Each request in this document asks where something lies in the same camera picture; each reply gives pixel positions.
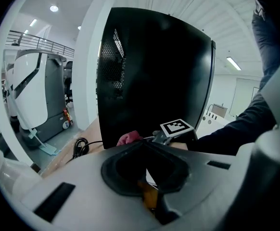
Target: white column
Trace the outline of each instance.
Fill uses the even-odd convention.
[[[73,62],[73,101],[77,125],[86,130],[97,117],[96,69],[98,50],[115,0],[94,0],[81,24]]]
[[[13,25],[13,22],[25,1],[26,0],[15,0],[8,12],[6,13],[0,25],[0,131],[15,157],[19,161],[26,163],[28,166],[31,166],[33,164],[33,161],[23,150],[10,125],[9,118],[4,108],[1,91],[1,66],[3,61],[3,50],[5,47],[5,40],[11,29],[11,25]]]

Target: railing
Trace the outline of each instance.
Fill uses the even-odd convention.
[[[74,57],[74,49],[58,44],[51,40],[40,38],[31,34],[24,34],[22,32],[10,31],[5,45],[23,46],[33,49],[49,50],[58,54]]]

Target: white corrugated ceiling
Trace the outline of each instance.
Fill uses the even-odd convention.
[[[21,12],[73,31],[81,25],[93,0],[27,0]],[[58,13],[49,7],[59,6]],[[116,0],[116,7],[150,9],[181,19],[216,42],[215,74],[262,76],[262,63],[251,29],[255,0]],[[237,71],[227,60],[241,67]]]

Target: black cable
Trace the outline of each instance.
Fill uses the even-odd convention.
[[[102,141],[94,141],[89,143],[88,140],[85,138],[78,138],[74,145],[74,153],[73,153],[73,158],[71,160],[87,154],[89,152],[89,145],[94,143],[100,143],[100,142]]]

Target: wooden surface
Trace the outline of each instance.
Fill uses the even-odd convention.
[[[100,122],[99,119],[96,118],[87,130],[80,133],[79,137],[86,138],[89,142],[94,141],[101,141],[101,129],[100,129]],[[55,159],[47,166],[47,168],[42,173],[42,177],[47,177],[52,172],[56,171],[57,169],[63,167],[72,157],[74,151],[74,144],[77,139],[72,139],[63,149],[62,151],[55,157]],[[171,143],[170,146],[176,147],[179,149],[187,150],[186,144],[183,143]],[[102,143],[95,143],[89,146],[89,154],[90,153],[97,153],[103,151]]]

